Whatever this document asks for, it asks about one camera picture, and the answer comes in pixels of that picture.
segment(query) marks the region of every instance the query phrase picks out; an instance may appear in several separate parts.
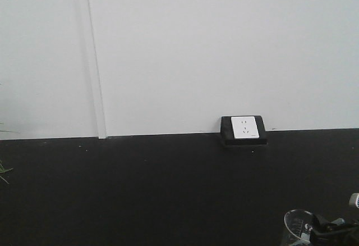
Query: clear plastic cup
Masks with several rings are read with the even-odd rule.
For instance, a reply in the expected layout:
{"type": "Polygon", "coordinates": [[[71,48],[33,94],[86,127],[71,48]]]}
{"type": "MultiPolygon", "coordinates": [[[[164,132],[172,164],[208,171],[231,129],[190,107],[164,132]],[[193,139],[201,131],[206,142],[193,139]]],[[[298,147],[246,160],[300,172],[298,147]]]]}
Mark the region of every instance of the clear plastic cup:
{"type": "Polygon", "coordinates": [[[309,241],[313,213],[304,209],[293,209],[284,215],[284,232],[280,246],[312,246],[309,241]]]}

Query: green plant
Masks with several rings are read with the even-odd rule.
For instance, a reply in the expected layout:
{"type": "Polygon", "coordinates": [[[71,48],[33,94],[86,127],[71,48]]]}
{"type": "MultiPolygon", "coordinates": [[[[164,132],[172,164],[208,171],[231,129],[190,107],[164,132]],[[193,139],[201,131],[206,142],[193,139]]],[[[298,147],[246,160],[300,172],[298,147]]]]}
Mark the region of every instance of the green plant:
{"type": "MultiPolygon", "coordinates": [[[[4,131],[4,130],[0,130],[0,132],[8,132],[8,133],[10,133],[11,131],[4,131]]],[[[2,166],[2,164],[1,164],[1,160],[0,160],[0,174],[3,174],[3,173],[5,173],[5,172],[9,172],[9,171],[11,171],[11,170],[13,170],[13,168],[8,168],[8,169],[5,169],[3,166],[2,166]]],[[[7,182],[7,180],[6,179],[4,179],[4,177],[3,176],[1,176],[0,175],[0,179],[2,179],[3,181],[5,181],[7,184],[9,184],[8,182],[7,182]]]]}
{"type": "MultiPolygon", "coordinates": [[[[5,173],[5,172],[9,172],[9,171],[11,171],[11,170],[13,170],[13,168],[5,169],[5,168],[2,166],[1,161],[0,161],[0,174],[3,174],[3,173],[5,173]]],[[[5,181],[7,184],[9,184],[9,183],[7,182],[7,180],[4,179],[4,177],[1,176],[1,175],[0,175],[0,179],[2,179],[2,180],[5,181]]]]}

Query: electrical outlet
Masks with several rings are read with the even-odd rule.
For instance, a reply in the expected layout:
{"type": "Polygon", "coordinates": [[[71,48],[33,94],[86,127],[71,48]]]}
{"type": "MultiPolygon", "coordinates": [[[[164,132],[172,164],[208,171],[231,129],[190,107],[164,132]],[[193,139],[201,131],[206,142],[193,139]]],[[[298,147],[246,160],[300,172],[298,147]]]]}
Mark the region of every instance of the electrical outlet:
{"type": "Polygon", "coordinates": [[[259,138],[254,116],[231,117],[235,139],[259,138]]]}

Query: black floor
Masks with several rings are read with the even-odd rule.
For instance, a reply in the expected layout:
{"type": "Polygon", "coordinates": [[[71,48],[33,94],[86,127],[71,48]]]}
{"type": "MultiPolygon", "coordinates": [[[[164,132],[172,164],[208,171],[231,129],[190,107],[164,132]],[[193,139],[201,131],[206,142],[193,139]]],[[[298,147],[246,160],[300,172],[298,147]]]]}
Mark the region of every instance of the black floor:
{"type": "Polygon", "coordinates": [[[2,141],[3,245],[279,245],[283,215],[359,218],[359,129],[2,141]]]}

